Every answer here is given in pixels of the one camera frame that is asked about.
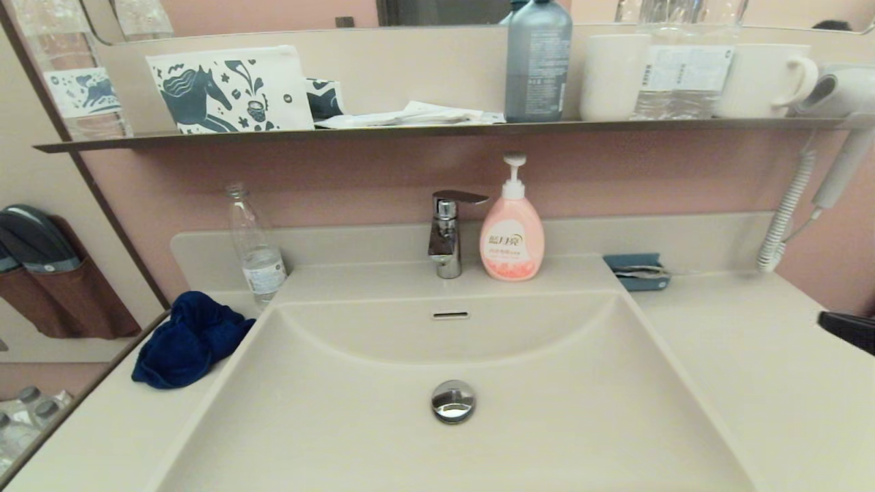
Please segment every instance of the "faucet lever handle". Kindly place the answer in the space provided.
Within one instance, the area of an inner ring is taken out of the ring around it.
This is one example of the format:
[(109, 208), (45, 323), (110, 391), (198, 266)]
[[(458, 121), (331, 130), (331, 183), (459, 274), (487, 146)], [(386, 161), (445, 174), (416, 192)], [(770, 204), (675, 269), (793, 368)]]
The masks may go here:
[(458, 190), (441, 190), (433, 193), (431, 197), (434, 201), (434, 217), (442, 220), (455, 219), (459, 215), (457, 204), (460, 202), (479, 205), (489, 200), (488, 196), (482, 194)]

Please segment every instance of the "faucet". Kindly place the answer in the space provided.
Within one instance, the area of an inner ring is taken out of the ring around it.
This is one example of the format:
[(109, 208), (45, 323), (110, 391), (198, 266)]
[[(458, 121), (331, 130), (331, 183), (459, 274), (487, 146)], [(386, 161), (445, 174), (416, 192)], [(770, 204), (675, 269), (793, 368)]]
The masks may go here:
[(429, 258), (437, 262), (437, 276), (456, 278), (462, 274), (459, 260), (461, 244), (459, 240), (458, 204), (478, 205), (489, 200), (488, 196), (475, 193), (442, 190), (432, 196), (434, 217), (431, 220), (429, 237)]

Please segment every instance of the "gray bottle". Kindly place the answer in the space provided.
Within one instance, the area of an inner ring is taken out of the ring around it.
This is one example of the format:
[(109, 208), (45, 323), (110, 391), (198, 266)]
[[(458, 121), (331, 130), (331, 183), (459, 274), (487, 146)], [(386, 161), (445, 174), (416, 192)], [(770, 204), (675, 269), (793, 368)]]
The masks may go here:
[(557, 122), (562, 117), (571, 54), (571, 16), (552, 0), (532, 0), (507, 29), (508, 123)]

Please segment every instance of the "blue towel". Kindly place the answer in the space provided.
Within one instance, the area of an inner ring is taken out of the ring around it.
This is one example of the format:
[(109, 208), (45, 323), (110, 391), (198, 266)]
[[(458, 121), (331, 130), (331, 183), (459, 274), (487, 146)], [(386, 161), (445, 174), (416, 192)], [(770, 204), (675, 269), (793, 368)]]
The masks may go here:
[(160, 390), (188, 386), (233, 354), (255, 322), (203, 292), (186, 292), (140, 349), (131, 378)]

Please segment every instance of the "sink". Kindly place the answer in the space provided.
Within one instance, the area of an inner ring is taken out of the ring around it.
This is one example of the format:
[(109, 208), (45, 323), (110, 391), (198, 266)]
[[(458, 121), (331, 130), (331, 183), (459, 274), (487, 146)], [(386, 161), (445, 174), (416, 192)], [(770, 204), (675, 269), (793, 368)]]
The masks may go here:
[[(617, 286), (272, 306), (148, 490), (755, 490)], [(459, 425), (431, 413), (451, 379)]]

